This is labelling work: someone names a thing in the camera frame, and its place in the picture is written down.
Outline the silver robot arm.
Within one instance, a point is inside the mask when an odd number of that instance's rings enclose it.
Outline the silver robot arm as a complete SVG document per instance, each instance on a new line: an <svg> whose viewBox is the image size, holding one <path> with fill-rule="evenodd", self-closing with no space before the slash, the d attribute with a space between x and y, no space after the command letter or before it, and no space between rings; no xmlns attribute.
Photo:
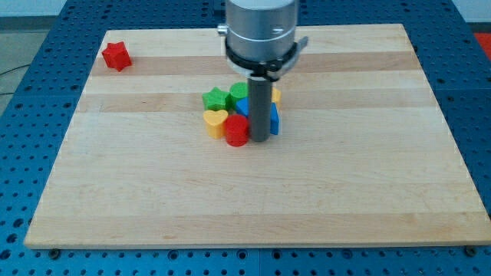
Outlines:
<svg viewBox="0 0 491 276"><path fill-rule="evenodd" d="M224 37L229 66L254 81L276 82L297 63L308 37L295 39L296 0L226 0Z"/></svg>

